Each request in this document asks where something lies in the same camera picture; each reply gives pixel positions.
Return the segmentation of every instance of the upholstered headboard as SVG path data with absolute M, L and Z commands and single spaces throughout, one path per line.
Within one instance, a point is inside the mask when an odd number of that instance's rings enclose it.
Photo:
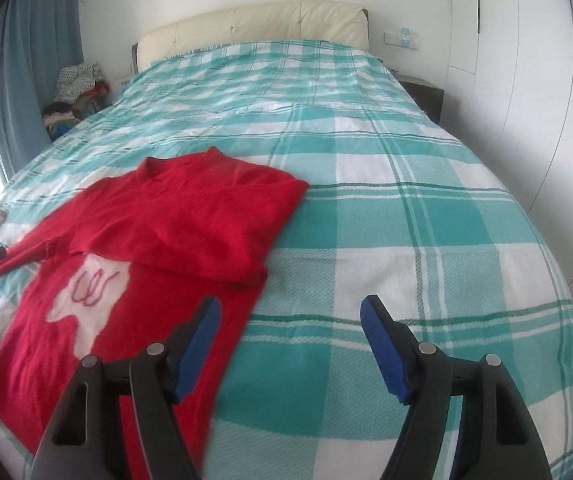
M 298 38 L 368 50 L 368 11 L 354 4 L 304 0 L 199 14 L 142 37 L 132 47 L 134 70 L 137 73 L 154 61 L 196 48 Z

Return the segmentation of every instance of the red sweater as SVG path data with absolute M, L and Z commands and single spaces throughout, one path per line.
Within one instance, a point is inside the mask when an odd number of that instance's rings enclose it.
M 210 148 L 146 158 L 53 211 L 0 263 L 1 276 L 42 261 L 0 345 L 0 419 L 35 453 L 81 357 L 134 355 L 213 294 L 221 328 L 176 409 L 200 464 L 218 385 L 266 281 L 263 260 L 307 188 Z M 134 478 L 146 478 L 132 413 L 124 433 Z

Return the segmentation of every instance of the plaid bedspread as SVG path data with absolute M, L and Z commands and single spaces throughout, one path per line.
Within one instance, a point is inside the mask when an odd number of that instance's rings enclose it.
M 573 304 L 561 272 L 495 176 L 369 54 L 274 41 L 158 63 L 5 188 L 0 243 L 145 156 L 209 146 L 311 189 L 270 253 L 222 383 L 207 479 L 380 478 L 407 409 L 361 330 L 367 294 L 447 354 L 498 354 L 554 478 L 573 476 Z M 0 340 L 36 269 L 0 279 Z M 448 478 L 459 408 L 454 399 L 436 478 Z M 0 450 L 27 478 L 31 456 L 1 424 Z

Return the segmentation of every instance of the pile of clothes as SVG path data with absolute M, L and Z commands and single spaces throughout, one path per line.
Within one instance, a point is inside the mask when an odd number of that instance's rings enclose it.
M 102 110 L 100 98 L 109 91 L 97 63 L 81 63 L 61 69 L 55 85 L 55 102 L 42 110 L 42 120 L 51 141 Z

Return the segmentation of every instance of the nightstand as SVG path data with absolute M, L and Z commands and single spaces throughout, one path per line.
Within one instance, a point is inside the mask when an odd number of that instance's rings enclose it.
M 399 84 L 413 97 L 413 101 L 435 124 L 440 123 L 444 90 L 428 81 L 408 75 L 395 75 Z
M 117 101 L 119 96 L 122 95 L 122 93 L 124 92 L 124 90 L 126 90 L 126 85 L 129 83 L 129 81 L 131 81 L 131 79 L 133 79 L 135 76 L 135 74 L 130 73 L 130 74 L 124 74 L 120 77 L 118 77 L 117 79 L 111 81 L 111 94 L 113 97 L 113 102 Z

